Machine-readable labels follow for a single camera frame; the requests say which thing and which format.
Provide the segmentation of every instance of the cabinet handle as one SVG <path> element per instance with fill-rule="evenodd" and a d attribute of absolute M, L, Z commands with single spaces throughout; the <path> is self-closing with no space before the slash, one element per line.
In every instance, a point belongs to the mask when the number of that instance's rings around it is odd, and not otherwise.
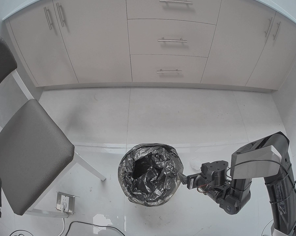
<path fill-rule="evenodd" d="M 49 9 L 46 9 L 46 7 L 44 7 L 44 13 L 46 14 L 46 20 L 48 21 L 49 29 L 51 30 L 52 29 L 52 24 L 51 24 L 51 21 L 50 21 L 50 18 L 49 18 L 48 10 Z"/>
<path fill-rule="evenodd" d="M 64 19 L 62 17 L 61 5 L 59 5 L 58 2 L 56 3 L 56 8 L 57 8 L 58 16 L 59 16 L 60 21 L 61 21 L 61 26 L 64 27 Z"/>
<path fill-rule="evenodd" d="M 277 38 L 277 35 L 278 35 L 278 30 L 280 28 L 280 24 L 281 24 L 281 21 L 279 23 L 277 23 L 278 25 L 278 28 L 277 28 L 277 31 L 276 31 L 276 34 L 273 34 L 273 40 L 276 41 L 276 38 Z"/>
<path fill-rule="evenodd" d="M 157 71 L 157 73 L 182 73 L 183 71 L 178 71 L 177 69 L 175 71 L 162 71 L 162 69 L 160 69 L 160 71 Z"/>
<path fill-rule="evenodd" d="M 158 42 L 179 42 L 179 43 L 187 43 L 187 40 L 183 40 L 182 38 L 180 38 L 180 39 L 164 39 L 164 37 L 162 37 L 162 39 L 158 39 Z"/>
<path fill-rule="evenodd" d="M 193 4 L 193 2 L 188 1 L 177 1 L 177 0 L 159 0 L 159 2 L 177 2 L 177 3 L 186 3 L 186 4 Z"/>
<path fill-rule="evenodd" d="M 271 26 L 272 18 L 271 18 L 271 19 L 268 18 L 268 20 L 270 21 L 270 23 L 269 23 L 269 26 L 268 26 L 268 30 L 265 31 L 265 33 L 266 33 L 266 37 L 268 36 L 268 32 L 269 32 L 269 28 L 270 28 L 270 26 Z"/>

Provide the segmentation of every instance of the upholstered seat cushion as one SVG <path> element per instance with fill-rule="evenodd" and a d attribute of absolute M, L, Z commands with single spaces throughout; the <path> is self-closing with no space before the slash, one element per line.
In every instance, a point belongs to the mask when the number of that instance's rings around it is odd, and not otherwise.
<path fill-rule="evenodd" d="M 37 100 L 29 100 L 0 133 L 0 178 L 15 214 L 36 201 L 73 160 L 74 145 Z"/>

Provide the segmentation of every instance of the floor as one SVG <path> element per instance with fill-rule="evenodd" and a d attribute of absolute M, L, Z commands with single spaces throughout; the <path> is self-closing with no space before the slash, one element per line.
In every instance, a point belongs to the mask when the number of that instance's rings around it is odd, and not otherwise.
<path fill-rule="evenodd" d="M 105 218 L 135 235 L 261 235 L 272 214 L 262 178 L 254 179 L 252 197 L 239 214 L 227 215 L 210 198 L 181 185 L 169 202 L 144 207 L 128 201 L 117 179 L 126 151 L 139 143 L 174 146 L 184 174 L 194 164 L 226 160 L 242 145 L 283 131 L 269 93 L 209 89 L 98 88 L 44 91 L 41 105 L 79 154 L 107 179 L 101 182 L 75 165 L 36 206 L 55 210 L 56 192 L 78 196 L 75 214 L 65 219 L 92 223 Z M 5 196 L 0 235 L 23 229 L 34 236 L 58 235 L 62 220 L 14 215 Z M 270 225 L 265 232 L 270 234 Z M 107 229 L 73 224 L 72 235 L 119 235 Z"/>

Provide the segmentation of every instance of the trash can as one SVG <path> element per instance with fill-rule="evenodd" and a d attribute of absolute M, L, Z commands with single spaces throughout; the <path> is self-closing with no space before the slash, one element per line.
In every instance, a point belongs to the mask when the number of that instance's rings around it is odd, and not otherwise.
<path fill-rule="evenodd" d="M 139 144 L 122 158 L 118 169 L 121 188 L 129 201 L 160 206 L 174 195 L 183 164 L 176 149 L 166 144 Z"/>

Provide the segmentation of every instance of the white power cord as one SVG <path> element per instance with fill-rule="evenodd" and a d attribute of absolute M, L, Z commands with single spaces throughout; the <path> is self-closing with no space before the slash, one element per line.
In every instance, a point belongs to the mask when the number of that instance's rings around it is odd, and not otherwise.
<path fill-rule="evenodd" d="M 62 210 L 62 212 L 64 212 L 64 210 L 65 210 L 64 203 L 61 206 L 62 206 L 61 210 Z M 63 220 L 63 230 L 61 231 L 61 233 L 58 236 L 61 236 L 65 231 L 65 219 L 62 218 L 62 220 Z"/>

